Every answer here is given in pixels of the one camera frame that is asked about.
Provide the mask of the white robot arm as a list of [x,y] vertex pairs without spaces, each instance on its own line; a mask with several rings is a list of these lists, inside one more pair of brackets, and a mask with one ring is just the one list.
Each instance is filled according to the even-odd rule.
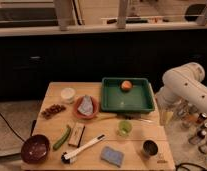
[[181,100],[188,101],[207,114],[207,86],[202,84],[204,78],[205,70],[196,62],[169,69],[163,74],[163,86],[155,95],[161,125],[168,123],[170,111]]

